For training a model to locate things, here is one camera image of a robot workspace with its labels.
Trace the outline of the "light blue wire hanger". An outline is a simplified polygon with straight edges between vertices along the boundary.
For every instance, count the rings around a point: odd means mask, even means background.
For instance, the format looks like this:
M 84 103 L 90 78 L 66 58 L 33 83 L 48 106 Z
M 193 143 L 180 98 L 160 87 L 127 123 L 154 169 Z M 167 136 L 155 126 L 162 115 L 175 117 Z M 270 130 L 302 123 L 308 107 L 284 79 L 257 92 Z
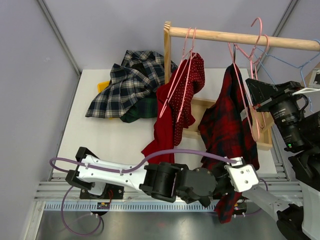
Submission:
M 258 47 L 255 56 L 259 57 L 263 49 Z M 289 81 L 299 82 L 306 88 L 306 79 L 313 69 L 320 69 L 320 53 L 287 48 L 271 48 L 258 63 L 257 76 L 262 82 L 282 84 Z

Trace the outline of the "green plaid skirt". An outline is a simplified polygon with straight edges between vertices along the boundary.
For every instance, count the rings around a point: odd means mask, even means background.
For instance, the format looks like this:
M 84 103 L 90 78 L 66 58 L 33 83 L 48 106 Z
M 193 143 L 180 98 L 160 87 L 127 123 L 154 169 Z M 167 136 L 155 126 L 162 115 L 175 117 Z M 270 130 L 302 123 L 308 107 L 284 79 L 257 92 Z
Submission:
M 158 114 L 158 105 L 156 96 L 148 96 L 139 99 L 120 120 L 124 123 L 133 123 L 139 119 L 156 118 Z

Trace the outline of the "red black plaid skirt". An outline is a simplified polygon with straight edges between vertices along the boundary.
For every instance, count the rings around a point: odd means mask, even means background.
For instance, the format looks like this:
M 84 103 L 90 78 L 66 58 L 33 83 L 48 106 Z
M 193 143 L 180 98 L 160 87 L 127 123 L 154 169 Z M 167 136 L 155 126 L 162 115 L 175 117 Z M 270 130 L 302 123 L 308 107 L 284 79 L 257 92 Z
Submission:
M 204 112 L 198 130 L 208 153 L 228 159 L 242 157 L 258 170 L 257 143 L 246 117 L 241 88 L 244 90 L 239 68 L 228 66 L 218 99 Z

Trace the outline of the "navy white plaid skirt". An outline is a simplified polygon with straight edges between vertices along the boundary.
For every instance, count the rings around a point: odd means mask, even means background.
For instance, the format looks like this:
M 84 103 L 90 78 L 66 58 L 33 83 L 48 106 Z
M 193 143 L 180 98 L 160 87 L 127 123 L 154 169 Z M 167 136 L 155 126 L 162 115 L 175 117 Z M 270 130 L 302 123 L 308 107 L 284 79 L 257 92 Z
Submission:
M 110 70 L 109 85 L 90 103 L 87 118 L 120 118 L 165 84 L 165 57 L 153 50 L 127 50 Z

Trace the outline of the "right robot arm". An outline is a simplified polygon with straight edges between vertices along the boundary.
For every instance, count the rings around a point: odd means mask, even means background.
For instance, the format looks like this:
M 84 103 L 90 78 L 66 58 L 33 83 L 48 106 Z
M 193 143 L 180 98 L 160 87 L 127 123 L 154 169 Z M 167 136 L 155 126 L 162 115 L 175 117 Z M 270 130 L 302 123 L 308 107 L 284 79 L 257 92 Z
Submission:
M 295 177 L 302 191 L 303 205 L 282 201 L 258 185 L 245 191 L 240 181 L 227 185 L 232 198 L 254 202 L 276 222 L 287 240 L 318 240 L 320 238 L 320 113 L 305 116 L 309 88 L 299 82 L 269 84 L 246 79 L 253 109 L 269 112 L 286 145 Z

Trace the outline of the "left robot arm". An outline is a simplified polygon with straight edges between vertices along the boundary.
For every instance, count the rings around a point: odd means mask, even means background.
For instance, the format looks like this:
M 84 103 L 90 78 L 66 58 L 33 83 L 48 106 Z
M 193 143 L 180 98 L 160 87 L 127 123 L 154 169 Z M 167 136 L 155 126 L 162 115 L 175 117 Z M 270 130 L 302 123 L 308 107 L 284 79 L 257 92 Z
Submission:
M 98 199 L 107 196 L 109 187 L 129 187 L 164 202 L 180 198 L 187 204 L 199 202 L 208 207 L 210 198 L 233 191 L 225 162 L 214 169 L 189 169 L 186 164 L 161 162 L 136 166 L 99 159 L 86 147 L 76 154 L 78 166 L 68 170 L 66 181 L 73 187 L 87 190 Z

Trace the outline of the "red polka dot skirt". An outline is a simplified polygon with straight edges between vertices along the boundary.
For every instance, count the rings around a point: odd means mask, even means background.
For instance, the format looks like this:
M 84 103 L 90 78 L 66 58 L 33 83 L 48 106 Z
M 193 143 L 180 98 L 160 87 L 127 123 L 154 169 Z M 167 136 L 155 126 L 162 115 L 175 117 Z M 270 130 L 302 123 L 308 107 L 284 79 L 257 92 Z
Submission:
M 195 123 L 195 118 L 192 115 L 191 101 L 196 93 L 198 93 L 205 86 L 205 68 L 204 60 L 199 53 L 193 53 L 193 59 L 191 62 L 188 85 L 184 100 L 184 106 L 180 120 L 178 123 L 177 117 L 182 103 L 182 97 L 184 94 L 184 88 L 186 83 L 188 67 L 185 68 L 182 78 L 169 102 L 169 106 L 172 111 L 172 123 L 173 123 L 173 145 L 178 146 L 182 140 L 183 129 L 189 128 Z M 172 75 L 170 82 L 176 74 L 175 70 Z

